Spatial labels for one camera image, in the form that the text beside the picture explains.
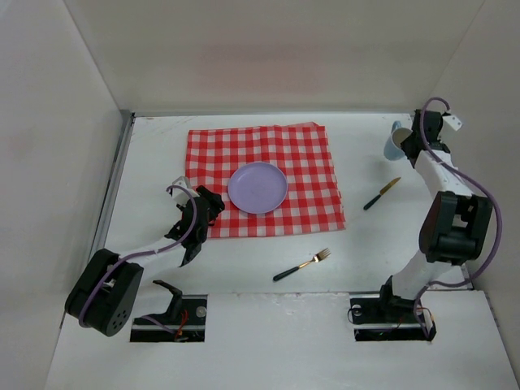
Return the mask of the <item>gold knife dark handle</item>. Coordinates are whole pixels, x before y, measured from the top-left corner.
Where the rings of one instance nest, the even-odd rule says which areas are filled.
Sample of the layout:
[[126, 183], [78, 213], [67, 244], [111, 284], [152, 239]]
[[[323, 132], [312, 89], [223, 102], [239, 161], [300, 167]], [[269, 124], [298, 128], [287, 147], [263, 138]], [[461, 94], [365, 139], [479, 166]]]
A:
[[363, 206], [363, 210], [369, 210], [389, 189], [398, 183], [400, 179], [400, 177], [397, 177], [381, 188], [379, 193]]

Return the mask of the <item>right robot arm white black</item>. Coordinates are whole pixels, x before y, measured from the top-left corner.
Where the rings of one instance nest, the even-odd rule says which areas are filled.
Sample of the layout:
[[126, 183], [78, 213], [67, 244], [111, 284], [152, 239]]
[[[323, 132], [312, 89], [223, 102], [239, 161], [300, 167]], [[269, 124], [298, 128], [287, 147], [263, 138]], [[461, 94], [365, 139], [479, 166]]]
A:
[[492, 200], [476, 195], [453, 165], [442, 136], [461, 128], [448, 112], [417, 109], [411, 128], [394, 128], [388, 140], [422, 177], [432, 204], [418, 235], [418, 252], [380, 289], [378, 309], [387, 318], [413, 315], [424, 289], [453, 267], [477, 259], [492, 214]]

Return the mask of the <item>lilac plastic plate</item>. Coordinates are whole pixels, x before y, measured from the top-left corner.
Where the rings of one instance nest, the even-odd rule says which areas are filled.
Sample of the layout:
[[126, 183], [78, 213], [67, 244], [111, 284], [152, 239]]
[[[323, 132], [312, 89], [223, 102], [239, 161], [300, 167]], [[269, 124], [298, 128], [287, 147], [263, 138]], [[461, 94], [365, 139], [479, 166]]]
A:
[[267, 162], [252, 162], [237, 169], [227, 184], [227, 195], [239, 210], [253, 215], [277, 209], [288, 193], [286, 175]]

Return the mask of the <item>gold fork dark green handle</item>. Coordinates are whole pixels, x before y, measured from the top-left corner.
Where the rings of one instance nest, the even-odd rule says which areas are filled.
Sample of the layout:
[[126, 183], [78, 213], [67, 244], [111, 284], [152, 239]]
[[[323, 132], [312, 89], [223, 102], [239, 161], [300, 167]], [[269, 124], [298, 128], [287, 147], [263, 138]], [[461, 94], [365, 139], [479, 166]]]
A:
[[309, 266], [312, 263], [319, 263], [319, 262], [325, 260], [330, 255], [331, 255], [331, 250], [329, 248], [323, 249], [323, 250], [319, 251], [318, 253], [316, 253], [309, 261], [303, 262], [302, 264], [300, 264], [298, 266], [294, 266], [292, 268], [287, 269], [286, 271], [280, 272], [279, 274], [275, 275], [272, 278], [272, 281], [278, 282], [278, 281], [286, 278], [287, 276], [299, 271], [300, 269]]

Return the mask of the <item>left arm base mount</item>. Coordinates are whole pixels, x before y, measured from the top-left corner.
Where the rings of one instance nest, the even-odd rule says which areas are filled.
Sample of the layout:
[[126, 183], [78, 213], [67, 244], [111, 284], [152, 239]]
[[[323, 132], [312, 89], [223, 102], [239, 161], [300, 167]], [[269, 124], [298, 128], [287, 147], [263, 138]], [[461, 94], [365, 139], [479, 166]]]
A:
[[207, 295], [184, 295], [173, 285], [156, 279], [154, 284], [171, 295], [162, 313], [145, 314], [132, 321], [131, 343], [202, 343], [206, 337]]

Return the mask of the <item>light blue mug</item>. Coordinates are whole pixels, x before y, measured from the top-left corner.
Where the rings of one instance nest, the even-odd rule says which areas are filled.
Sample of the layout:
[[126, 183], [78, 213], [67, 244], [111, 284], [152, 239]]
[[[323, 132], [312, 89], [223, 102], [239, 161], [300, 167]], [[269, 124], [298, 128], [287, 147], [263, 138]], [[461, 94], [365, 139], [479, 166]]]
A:
[[383, 148], [383, 156], [388, 161], [397, 161], [405, 157], [401, 144], [412, 134], [412, 130], [405, 128], [401, 121], [392, 124], [390, 135]]

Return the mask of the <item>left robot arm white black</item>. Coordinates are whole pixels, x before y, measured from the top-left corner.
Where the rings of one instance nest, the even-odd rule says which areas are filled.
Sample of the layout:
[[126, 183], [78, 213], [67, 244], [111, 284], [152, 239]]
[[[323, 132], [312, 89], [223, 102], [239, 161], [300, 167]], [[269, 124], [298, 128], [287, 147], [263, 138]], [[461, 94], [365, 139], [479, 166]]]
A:
[[175, 201], [181, 217], [161, 240], [128, 254], [102, 248], [90, 259], [65, 303], [66, 313], [81, 327], [104, 336], [117, 334], [132, 313], [145, 268], [174, 249], [184, 250], [176, 266], [188, 265], [225, 210], [222, 197], [202, 185], [191, 189], [173, 184], [167, 191], [180, 191]]

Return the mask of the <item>red white checkered cloth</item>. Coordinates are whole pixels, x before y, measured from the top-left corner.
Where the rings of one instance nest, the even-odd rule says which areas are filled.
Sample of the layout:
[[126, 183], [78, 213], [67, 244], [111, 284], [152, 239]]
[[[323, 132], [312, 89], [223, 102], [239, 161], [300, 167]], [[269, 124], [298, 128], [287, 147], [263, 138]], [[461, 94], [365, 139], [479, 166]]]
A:
[[[239, 210], [228, 196], [232, 174], [248, 163], [270, 163], [288, 180], [288, 193], [275, 210], [253, 215]], [[221, 195], [224, 211], [209, 237], [243, 238], [332, 232], [345, 228], [340, 190], [326, 129], [314, 122], [191, 130], [185, 175]]]

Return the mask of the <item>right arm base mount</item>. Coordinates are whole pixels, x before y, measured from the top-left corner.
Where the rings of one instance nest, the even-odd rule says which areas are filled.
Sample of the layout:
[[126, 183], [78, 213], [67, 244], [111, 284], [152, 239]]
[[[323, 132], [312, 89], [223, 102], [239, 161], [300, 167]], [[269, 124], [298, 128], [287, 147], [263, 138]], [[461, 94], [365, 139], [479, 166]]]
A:
[[384, 311], [378, 293], [350, 295], [349, 304], [348, 320], [358, 342], [431, 342], [437, 334], [431, 311], [420, 304]]

